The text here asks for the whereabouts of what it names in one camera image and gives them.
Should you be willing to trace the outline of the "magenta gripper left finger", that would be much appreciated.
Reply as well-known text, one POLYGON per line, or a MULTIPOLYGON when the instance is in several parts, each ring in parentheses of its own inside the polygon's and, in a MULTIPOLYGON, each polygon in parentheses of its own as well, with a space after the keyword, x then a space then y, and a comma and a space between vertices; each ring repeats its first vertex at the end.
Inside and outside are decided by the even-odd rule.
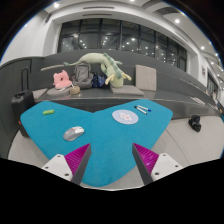
POLYGON ((67 155, 56 154, 42 169, 79 185, 91 156, 91 144, 83 145, 67 155))

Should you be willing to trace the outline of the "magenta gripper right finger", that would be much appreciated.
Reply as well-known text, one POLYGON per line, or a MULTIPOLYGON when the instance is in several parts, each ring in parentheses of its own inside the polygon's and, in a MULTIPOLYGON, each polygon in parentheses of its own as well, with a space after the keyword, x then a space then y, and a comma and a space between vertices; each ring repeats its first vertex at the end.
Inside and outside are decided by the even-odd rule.
POLYGON ((137 143, 132 144, 132 154, 145 185, 182 169, 167 153, 157 154, 137 143))

